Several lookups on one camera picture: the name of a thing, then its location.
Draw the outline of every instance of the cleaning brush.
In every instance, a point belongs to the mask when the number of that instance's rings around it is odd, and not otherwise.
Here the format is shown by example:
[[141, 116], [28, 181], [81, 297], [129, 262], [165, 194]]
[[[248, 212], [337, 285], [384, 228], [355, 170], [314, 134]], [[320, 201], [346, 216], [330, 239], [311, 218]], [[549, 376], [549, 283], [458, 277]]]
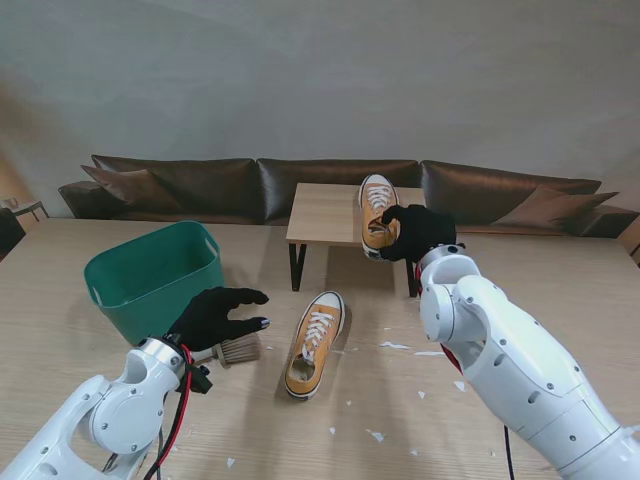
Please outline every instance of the cleaning brush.
[[196, 363], [210, 357], [217, 358], [224, 368], [229, 368], [234, 363], [258, 360], [261, 350], [260, 337], [256, 333], [251, 333], [235, 340], [225, 340], [201, 352], [193, 352], [192, 356]]

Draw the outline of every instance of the coffee table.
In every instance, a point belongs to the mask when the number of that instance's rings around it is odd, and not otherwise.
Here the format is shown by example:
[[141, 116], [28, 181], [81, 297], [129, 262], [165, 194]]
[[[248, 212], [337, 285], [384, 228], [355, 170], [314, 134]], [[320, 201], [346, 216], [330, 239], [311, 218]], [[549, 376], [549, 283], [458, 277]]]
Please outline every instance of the coffee table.
[[[307, 245], [362, 249], [359, 189], [357, 185], [298, 184], [287, 229], [291, 289], [294, 292], [300, 290]], [[396, 188], [396, 191], [401, 205], [424, 205], [424, 194], [421, 189]], [[413, 263], [407, 260], [406, 267], [409, 296], [415, 297], [418, 289]]]

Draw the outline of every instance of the brush bristles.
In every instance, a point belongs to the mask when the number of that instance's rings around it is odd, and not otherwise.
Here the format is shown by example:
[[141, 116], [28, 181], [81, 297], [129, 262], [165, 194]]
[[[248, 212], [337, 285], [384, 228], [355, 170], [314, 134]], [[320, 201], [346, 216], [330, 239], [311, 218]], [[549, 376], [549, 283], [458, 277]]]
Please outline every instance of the brush bristles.
[[218, 351], [220, 363], [223, 366], [234, 363], [251, 362], [260, 358], [260, 337], [251, 333], [235, 340], [225, 340], [220, 344]]

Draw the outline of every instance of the shoe sole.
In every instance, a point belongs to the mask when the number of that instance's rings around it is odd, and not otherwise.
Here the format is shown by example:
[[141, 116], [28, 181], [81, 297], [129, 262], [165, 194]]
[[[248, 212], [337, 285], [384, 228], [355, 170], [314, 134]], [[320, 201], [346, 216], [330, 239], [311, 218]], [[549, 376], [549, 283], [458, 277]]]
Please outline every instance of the shoe sole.
[[[362, 181], [362, 183], [360, 184], [360, 188], [358, 189], [358, 205], [360, 206], [360, 211], [362, 211], [362, 187], [364, 187], [364, 184], [367, 183], [367, 180], [369, 180], [370, 177], [371, 177], [371, 175], [367, 175], [367, 178], [365, 178]], [[391, 184], [391, 188], [393, 189], [393, 195], [396, 197], [396, 205], [400, 205], [400, 199], [398, 198], [398, 192], [396, 192], [396, 187], [394, 187], [393, 184]], [[362, 237], [361, 237], [361, 242], [362, 242], [362, 249], [364, 250], [365, 257], [367, 257], [370, 260], [375, 260], [376, 262], [384, 262], [385, 261], [380, 256], [380, 250], [379, 249], [371, 248], [369, 245], [367, 245], [365, 243], [364, 238], [362, 238]]]
[[[340, 336], [340, 333], [342, 332], [342, 327], [344, 327], [344, 318], [345, 318], [345, 315], [346, 315], [346, 308], [345, 308], [344, 300], [342, 299], [342, 296], [338, 292], [334, 292], [333, 290], [329, 290], [329, 291], [326, 291], [326, 292], [322, 292], [320, 295], [318, 295], [316, 298], [314, 298], [313, 301], [307, 307], [307, 309], [304, 311], [304, 313], [302, 314], [302, 317], [300, 318], [300, 322], [298, 323], [298, 330], [296, 331], [296, 339], [298, 338], [298, 335], [300, 335], [300, 329], [302, 328], [302, 324], [304, 323], [304, 319], [307, 316], [307, 314], [309, 313], [309, 310], [311, 310], [311, 307], [313, 307], [313, 305], [318, 301], [318, 299], [321, 296], [323, 296], [325, 293], [334, 293], [340, 299], [340, 325], [338, 326], [338, 333], [336, 334], [335, 338], [331, 342], [331, 345], [333, 345], [334, 342], [336, 341], [336, 339]], [[324, 375], [322, 375], [322, 374], [320, 375], [320, 381], [318, 382], [318, 385], [316, 385], [314, 387], [314, 389], [311, 390], [309, 393], [299, 394], [299, 393], [293, 392], [289, 388], [289, 385], [287, 385], [286, 379], [285, 379], [285, 382], [284, 382], [284, 388], [287, 389], [287, 393], [289, 395], [291, 395], [294, 398], [297, 398], [298, 400], [309, 400], [311, 397], [313, 397], [315, 395], [315, 393], [318, 391], [318, 388], [320, 388], [320, 384], [322, 383], [322, 377], [323, 376]]]

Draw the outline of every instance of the white shoelace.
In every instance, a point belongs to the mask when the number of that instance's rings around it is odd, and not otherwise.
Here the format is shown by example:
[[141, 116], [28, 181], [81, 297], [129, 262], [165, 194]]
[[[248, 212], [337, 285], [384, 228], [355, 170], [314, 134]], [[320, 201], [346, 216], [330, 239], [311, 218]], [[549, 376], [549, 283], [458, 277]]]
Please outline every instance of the white shoelace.
[[391, 188], [386, 185], [367, 188], [367, 199], [376, 210], [388, 207], [391, 204]]
[[[306, 361], [313, 363], [313, 354], [315, 353], [313, 348], [318, 348], [318, 342], [321, 342], [323, 339], [322, 335], [327, 334], [325, 327], [331, 327], [331, 322], [333, 322], [333, 315], [311, 312], [311, 320], [309, 320], [309, 326], [307, 327], [307, 336], [304, 338], [305, 344], [302, 345], [302, 357]], [[313, 345], [311, 349], [307, 349], [306, 345], [306, 342], [309, 340], [311, 340], [311, 345]]]

